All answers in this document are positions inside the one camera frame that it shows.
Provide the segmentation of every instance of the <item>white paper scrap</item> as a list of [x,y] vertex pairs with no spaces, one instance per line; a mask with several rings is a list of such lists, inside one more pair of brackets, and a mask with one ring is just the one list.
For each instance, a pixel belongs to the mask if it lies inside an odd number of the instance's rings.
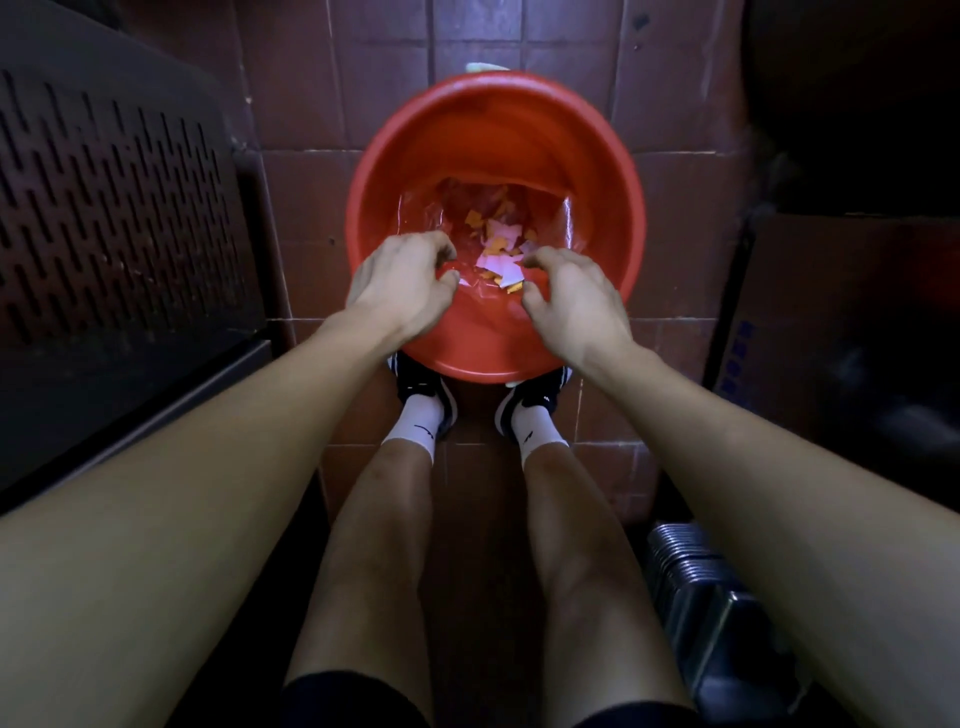
[[500,287],[509,288],[516,283],[520,283],[523,280],[523,269],[505,255],[502,255],[501,257],[505,262],[503,265],[503,271],[500,273],[500,275],[503,277],[503,280],[500,281]]
[[489,226],[490,240],[486,244],[490,245],[495,237],[502,237],[507,241],[508,251],[514,249],[516,239],[523,235],[522,225],[504,225],[497,220],[488,220],[487,225]]

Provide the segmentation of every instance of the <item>perforated metal panel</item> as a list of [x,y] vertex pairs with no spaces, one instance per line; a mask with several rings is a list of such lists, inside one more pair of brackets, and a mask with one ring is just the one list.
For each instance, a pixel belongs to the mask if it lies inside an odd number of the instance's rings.
[[264,319],[206,81],[45,0],[0,75],[2,488]]

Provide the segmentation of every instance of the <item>shoe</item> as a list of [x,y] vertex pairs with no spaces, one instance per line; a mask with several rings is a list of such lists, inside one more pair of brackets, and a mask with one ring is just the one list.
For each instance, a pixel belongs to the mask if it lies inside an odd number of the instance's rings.
[[444,378],[403,352],[397,352],[387,359],[387,366],[396,377],[396,395],[404,404],[411,395],[440,400],[444,406],[444,418],[437,429],[437,439],[443,438],[457,421],[457,401],[453,399]]
[[560,390],[564,388],[564,385],[570,381],[572,376],[572,369],[561,367],[552,372],[547,372],[545,375],[521,381],[510,390],[507,398],[496,408],[496,414],[493,416],[496,431],[515,443],[516,435],[514,435],[514,426],[511,422],[516,406],[522,404],[524,407],[545,407],[546,411],[552,415],[557,409],[557,396],[560,394]]

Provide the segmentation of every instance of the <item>forearm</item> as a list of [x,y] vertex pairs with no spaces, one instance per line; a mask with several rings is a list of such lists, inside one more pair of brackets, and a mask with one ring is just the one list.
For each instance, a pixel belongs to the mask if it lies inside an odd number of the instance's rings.
[[960,518],[632,347],[588,374],[821,675],[880,724],[948,722]]
[[355,314],[333,317],[271,366],[3,519],[4,722],[165,720],[388,348]]

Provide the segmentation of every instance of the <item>hand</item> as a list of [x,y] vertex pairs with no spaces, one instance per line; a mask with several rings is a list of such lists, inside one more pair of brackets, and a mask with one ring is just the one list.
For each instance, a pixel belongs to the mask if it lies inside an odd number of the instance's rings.
[[391,235],[353,276],[348,309],[364,309],[384,327],[392,351],[433,328],[453,303],[460,274],[438,266],[457,256],[440,231]]
[[585,255],[540,248],[523,258],[550,277],[550,303],[535,283],[523,283],[523,307],[546,348],[574,369],[589,369],[634,343],[620,294]]

